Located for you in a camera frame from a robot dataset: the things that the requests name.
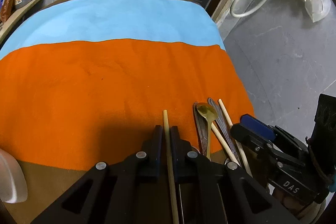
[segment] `chopstick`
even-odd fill
[[[226,143],[226,141],[222,137],[221,133],[219,132],[217,127],[214,125],[214,123],[211,124],[211,129],[215,133],[215,135],[216,135],[217,139],[219,140],[219,142],[221,143],[221,145],[224,147],[224,149],[225,149],[226,153],[229,155],[230,159],[240,166],[240,164],[237,161],[235,155],[232,153],[230,147],[228,146],[228,144]]]
[[[218,103],[219,103],[219,106],[220,106],[220,108],[222,109],[222,111],[223,111],[223,113],[224,113],[224,117],[225,117],[225,119],[226,119],[226,121],[227,121],[227,124],[228,124],[229,128],[231,129],[231,127],[233,126],[233,124],[232,124],[232,121],[231,121],[231,119],[230,119],[230,116],[229,116],[229,114],[228,114],[228,112],[227,112],[227,110],[226,110],[226,108],[225,108],[225,106],[224,106],[222,100],[219,99],[219,100],[218,100]],[[245,170],[246,170],[246,172],[252,177],[251,169],[250,169],[249,163],[248,163],[248,161],[247,161],[247,158],[246,158],[245,152],[244,152],[244,150],[243,150],[243,147],[242,147],[242,145],[240,144],[240,142],[238,142],[238,141],[236,141],[236,144],[237,144],[239,153],[240,153],[240,155],[241,155],[241,159],[243,160],[243,164],[244,164],[244,166],[245,166]]]
[[[173,214],[173,223],[179,224],[179,212],[177,210],[176,189],[175,189],[175,180],[174,180],[174,171],[173,171],[173,159],[171,155],[170,132],[169,132],[169,122],[168,122],[167,110],[163,111],[163,128],[165,130],[165,137],[166,137],[168,182],[169,182],[169,191],[170,191],[171,210]]]

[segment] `gold spoon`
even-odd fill
[[[207,138],[207,158],[210,159],[210,133],[211,125],[214,120],[218,118],[216,110],[207,103],[198,103],[196,105],[197,111],[201,114],[208,123],[208,138]]]

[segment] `light blue cloth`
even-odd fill
[[[201,6],[189,1],[70,0],[23,22],[0,50],[0,59],[37,44],[120,38],[225,49],[216,24]]]

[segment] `plastic bag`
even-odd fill
[[[14,0],[3,0],[3,4],[0,10],[0,20],[6,22],[11,16]]]

